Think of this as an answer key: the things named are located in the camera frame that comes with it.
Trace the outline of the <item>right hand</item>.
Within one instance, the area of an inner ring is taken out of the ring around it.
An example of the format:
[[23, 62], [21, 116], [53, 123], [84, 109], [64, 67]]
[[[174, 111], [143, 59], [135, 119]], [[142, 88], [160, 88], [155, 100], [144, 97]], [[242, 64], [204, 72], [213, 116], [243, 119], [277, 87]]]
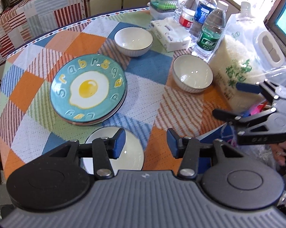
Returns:
[[286, 141], [279, 144], [270, 145], [273, 158], [280, 166], [285, 166], [286, 163]]

